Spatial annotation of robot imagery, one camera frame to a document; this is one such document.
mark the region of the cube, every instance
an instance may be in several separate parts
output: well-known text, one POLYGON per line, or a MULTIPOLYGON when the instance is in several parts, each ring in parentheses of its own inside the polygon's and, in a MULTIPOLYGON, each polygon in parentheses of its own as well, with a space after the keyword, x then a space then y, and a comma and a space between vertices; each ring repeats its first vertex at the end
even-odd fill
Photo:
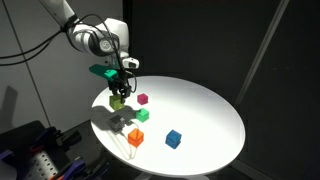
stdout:
POLYGON ((124 107, 124 104, 121 104, 121 95, 110 96, 109 105, 113 110, 119 110, 124 107))
POLYGON ((144 140, 144 133, 135 128, 128 134, 128 142, 134 147, 138 147, 144 140))
POLYGON ((166 144, 176 149, 181 142, 182 135, 175 130, 171 130, 166 137, 166 144))
POLYGON ((116 115, 107 121, 107 124, 114 132, 119 132, 124 128, 125 119, 120 115, 116 115))
POLYGON ((104 76, 108 81, 112 82, 114 80, 114 78, 118 77, 118 73, 114 69, 109 69, 104 73, 104 76))
POLYGON ((144 105, 148 103, 148 96, 145 94, 138 95, 138 103, 140 105, 144 105))
POLYGON ((149 111, 145 108, 140 109, 136 112, 136 119, 138 119, 140 122, 145 122, 149 119, 149 111))

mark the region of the table leg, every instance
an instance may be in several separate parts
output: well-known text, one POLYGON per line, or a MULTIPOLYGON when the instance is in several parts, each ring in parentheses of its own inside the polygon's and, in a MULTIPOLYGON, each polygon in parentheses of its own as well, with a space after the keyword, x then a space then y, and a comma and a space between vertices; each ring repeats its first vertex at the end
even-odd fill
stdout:
POLYGON ((187 180, 210 180, 207 176, 194 176, 188 177, 187 180))
POLYGON ((152 174, 142 172, 139 176, 137 176, 134 180, 148 180, 150 179, 152 174))

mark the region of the floor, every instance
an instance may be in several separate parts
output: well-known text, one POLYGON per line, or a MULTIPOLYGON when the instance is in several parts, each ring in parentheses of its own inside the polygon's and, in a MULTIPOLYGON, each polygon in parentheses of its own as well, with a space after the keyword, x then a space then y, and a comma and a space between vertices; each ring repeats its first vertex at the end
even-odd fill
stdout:
MULTIPOLYGON (((109 171, 101 177, 101 179, 107 180, 131 180, 137 177, 141 171, 136 170, 113 157, 108 151, 102 146, 99 140, 95 137, 92 131, 90 121, 86 121, 68 131, 65 135, 70 135, 73 132, 78 131, 82 136, 82 141, 70 148, 67 155, 70 159, 75 159, 81 156, 87 163, 87 165, 95 163, 101 157, 108 159, 110 163, 109 171)), ((251 180, 251 178, 245 176, 239 171, 232 167, 226 167, 219 172, 207 175, 210 180, 251 180)), ((165 180, 165 179, 178 179, 178 178, 167 178, 160 176, 152 176, 150 180, 165 180)))

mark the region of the orange cube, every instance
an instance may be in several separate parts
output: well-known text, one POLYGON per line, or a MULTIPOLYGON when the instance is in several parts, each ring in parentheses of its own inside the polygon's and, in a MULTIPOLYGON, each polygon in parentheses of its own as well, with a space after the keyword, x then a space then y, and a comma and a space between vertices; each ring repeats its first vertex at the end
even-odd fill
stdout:
POLYGON ((128 134, 128 142, 134 147, 138 147, 143 141, 144 133, 135 128, 128 134))

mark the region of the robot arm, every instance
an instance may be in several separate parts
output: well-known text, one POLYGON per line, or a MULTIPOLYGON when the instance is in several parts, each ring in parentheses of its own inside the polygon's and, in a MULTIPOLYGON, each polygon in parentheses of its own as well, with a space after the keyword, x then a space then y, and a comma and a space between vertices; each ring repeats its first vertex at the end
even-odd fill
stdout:
POLYGON ((111 68, 117 69, 120 79, 119 81, 108 82, 114 95, 119 90, 122 103, 124 103, 125 98, 130 96, 131 91, 131 87, 127 84, 127 71, 125 69, 139 68, 139 61, 129 57, 128 54, 129 32, 127 24, 108 18, 97 26, 91 26, 80 22, 66 0, 40 0, 40 2, 67 34, 70 44, 75 49, 99 57, 118 53, 119 61, 111 60, 112 62, 109 62, 109 64, 111 64, 111 68))

